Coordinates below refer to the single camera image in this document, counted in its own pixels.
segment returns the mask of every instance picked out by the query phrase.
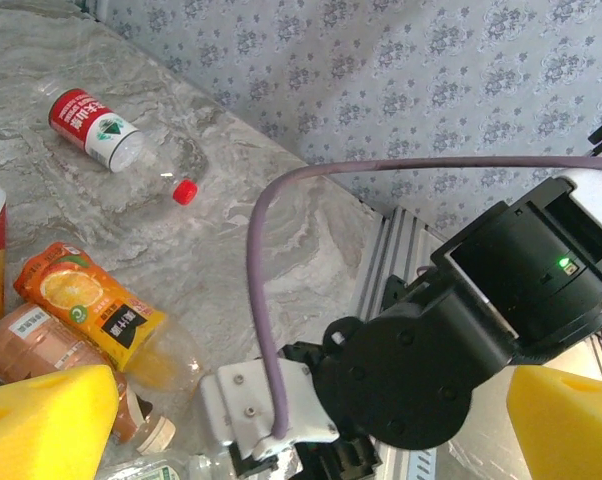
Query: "red bottle label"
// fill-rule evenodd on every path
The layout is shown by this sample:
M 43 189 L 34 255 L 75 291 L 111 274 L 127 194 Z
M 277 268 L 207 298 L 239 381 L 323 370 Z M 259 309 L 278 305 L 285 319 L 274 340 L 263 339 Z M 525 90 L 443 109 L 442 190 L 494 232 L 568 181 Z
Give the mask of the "red bottle label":
M 50 109 L 50 126 L 97 162 L 112 171 L 117 147 L 139 130 L 85 91 L 75 88 L 61 95 Z
M 59 135 L 85 150 L 90 127 L 104 113 L 112 113 L 112 110 L 84 90 L 75 88 L 57 99 L 48 121 Z

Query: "black label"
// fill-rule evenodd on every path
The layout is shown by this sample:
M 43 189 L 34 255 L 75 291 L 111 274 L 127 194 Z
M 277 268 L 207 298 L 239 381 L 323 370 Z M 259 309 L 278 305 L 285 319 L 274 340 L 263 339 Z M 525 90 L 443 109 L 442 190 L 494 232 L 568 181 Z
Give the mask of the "black label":
M 134 333 L 139 325 L 147 320 L 127 305 L 121 305 L 103 324 L 101 330 L 114 338 L 120 345 L 130 348 L 134 342 Z

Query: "patterned wallpaper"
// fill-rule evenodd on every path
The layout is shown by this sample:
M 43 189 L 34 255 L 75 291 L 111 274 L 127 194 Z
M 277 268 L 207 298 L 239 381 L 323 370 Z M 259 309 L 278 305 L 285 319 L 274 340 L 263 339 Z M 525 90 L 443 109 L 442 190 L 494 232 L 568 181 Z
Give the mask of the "patterned wallpaper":
M 107 25 L 310 163 L 580 155 L 602 122 L 602 0 L 103 1 Z M 548 173 L 336 180 L 449 235 Z

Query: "orange juice bottle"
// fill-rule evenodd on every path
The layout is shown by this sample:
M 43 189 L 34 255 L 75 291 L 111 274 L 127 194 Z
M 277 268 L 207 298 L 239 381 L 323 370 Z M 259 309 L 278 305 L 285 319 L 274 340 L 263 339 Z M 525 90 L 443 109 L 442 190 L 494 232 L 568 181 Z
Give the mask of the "orange juice bottle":
M 26 262 L 14 288 L 83 333 L 143 386 L 193 392 L 205 373 L 185 328 L 139 300 L 76 247 L 53 243 Z

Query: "white bottle cap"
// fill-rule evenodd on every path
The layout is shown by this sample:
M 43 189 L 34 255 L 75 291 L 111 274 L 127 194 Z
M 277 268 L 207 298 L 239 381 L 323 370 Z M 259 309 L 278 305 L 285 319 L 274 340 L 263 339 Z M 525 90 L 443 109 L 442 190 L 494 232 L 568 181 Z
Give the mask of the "white bottle cap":
M 157 426 L 145 439 L 145 442 L 137 447 L 137 452 L 141 455 L 149 455 L 164 451 L 170 445 L 176 431 L 174 423 L 165 417 L 161 417 L 157 422 Z

